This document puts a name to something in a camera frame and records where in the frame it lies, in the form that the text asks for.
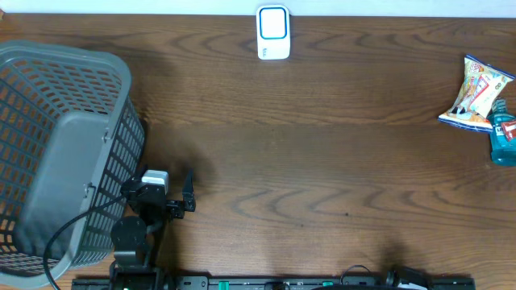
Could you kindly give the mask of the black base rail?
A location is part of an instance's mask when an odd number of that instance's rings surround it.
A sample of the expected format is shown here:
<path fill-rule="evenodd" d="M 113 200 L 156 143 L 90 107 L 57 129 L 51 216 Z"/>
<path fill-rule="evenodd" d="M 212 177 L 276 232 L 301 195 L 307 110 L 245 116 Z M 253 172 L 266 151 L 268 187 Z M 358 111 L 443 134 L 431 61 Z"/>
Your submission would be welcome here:
<path fill-rule="evenodd" d="M 429 286 L 415 282 L 401 282 L 388 285 L 379 276 L 346 276 L 343 282 L 331 278 L 208 278 L 205 276 L 178 276 L 161 287 L 146 286 L 144 282 L 111 282 L 109 279 L 75 279 L 72 290 L 94 289 L 166 289 L 166 290 L 308 290 L 308 289 L 437 289 L 475 290 L 471 278 L 439 278 Z"/>

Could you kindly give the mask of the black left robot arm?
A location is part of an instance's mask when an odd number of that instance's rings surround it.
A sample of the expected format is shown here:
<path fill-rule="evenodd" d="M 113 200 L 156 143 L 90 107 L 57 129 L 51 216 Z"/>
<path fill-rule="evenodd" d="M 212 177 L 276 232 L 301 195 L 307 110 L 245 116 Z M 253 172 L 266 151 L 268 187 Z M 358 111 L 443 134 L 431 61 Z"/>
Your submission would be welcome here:
<path fill-rule="evenodd" d="M 169 174 L 165 171 L 140 169 L 123 182 L 121 194 L 135 213 L 120 218 L 112 227 L 114 262 L 110 267 L 108 288 L 111 290 L 174 289 L 174 278 L 155 265 L 164 228 L 187 212 L 194 212 L 193 173 L 188 172 L 180 200 L 167 198 Z"/>

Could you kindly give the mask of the grey plastic shopping basket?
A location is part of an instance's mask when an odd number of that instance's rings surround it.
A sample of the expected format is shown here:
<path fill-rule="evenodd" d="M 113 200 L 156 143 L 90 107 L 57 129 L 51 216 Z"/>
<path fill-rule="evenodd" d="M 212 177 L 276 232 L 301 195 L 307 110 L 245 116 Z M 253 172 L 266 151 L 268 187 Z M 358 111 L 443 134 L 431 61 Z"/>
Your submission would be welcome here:
<path fill-rule="evenodd" d="M 1 46 L 1 282 L 39 288 L 103 260 L 144 129 L 117 56 Z"/>

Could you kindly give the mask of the red snack bar wrapper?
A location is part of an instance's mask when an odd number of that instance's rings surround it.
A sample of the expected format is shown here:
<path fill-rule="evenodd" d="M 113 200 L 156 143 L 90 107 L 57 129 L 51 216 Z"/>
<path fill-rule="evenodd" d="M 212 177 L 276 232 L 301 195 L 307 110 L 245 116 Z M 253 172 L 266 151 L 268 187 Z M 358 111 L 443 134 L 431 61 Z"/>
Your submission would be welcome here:
<path fill-rule="evenodd" d="M 503 122 L 501 128 L 508 142 L 516 139 L 516 120 Z"/>

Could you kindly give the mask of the yellow white snack bag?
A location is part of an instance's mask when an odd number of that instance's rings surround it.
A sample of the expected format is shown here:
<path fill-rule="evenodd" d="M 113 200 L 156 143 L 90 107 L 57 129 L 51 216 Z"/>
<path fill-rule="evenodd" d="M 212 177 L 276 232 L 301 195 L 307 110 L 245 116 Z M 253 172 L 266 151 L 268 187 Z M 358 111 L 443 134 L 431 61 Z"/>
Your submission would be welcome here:
<path fill-rule="evenodd" d="M 468 131 L 492 132 L 493 125 L 487 119 L 492 104 L 514 79 L 515 75 L 467 54 L 464 57 L 464 81 L 458 96 L 438 120 Z"/>

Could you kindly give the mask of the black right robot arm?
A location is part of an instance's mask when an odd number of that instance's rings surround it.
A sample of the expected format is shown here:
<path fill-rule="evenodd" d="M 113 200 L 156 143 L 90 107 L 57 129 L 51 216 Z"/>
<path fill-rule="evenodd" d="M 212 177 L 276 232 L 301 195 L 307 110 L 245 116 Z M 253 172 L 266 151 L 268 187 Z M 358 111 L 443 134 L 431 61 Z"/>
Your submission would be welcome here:
<path fill-rule="evenodd" d="M 385 278 L 385 284 L 394 288 L 428 290 L 431 284 L 427 275 L 410 267 L 393 266 Z"/>

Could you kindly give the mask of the blue mouthwash bottle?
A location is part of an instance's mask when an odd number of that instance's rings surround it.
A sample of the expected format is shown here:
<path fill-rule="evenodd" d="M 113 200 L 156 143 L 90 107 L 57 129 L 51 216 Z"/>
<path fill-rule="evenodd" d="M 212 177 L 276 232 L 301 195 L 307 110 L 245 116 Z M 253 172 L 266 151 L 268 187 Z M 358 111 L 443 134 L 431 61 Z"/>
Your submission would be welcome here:
<path fill-rule="evenodd" d="M 503 130 L 503 123 L 515 122 L 504 98 L 497 98 L 492 104 L 491 114 L 488 116 L 493 131 L 489 134 L 491 142 L 491 159 L 501 166 L 515 166 L 515 139 L 508 140 Z"/>

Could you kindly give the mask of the white barcode scanner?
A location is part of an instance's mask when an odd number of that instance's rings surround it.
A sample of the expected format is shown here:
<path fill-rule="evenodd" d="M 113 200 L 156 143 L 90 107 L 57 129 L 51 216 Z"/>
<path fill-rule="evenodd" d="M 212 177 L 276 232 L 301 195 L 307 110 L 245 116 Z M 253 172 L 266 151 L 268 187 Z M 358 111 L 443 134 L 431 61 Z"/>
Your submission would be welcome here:
<path fill-rule="evenodd" d="M 291 48 L 289 9 L 264 5 L 256 11 L 257 55 L 261 60 L 284 60 Z"/>

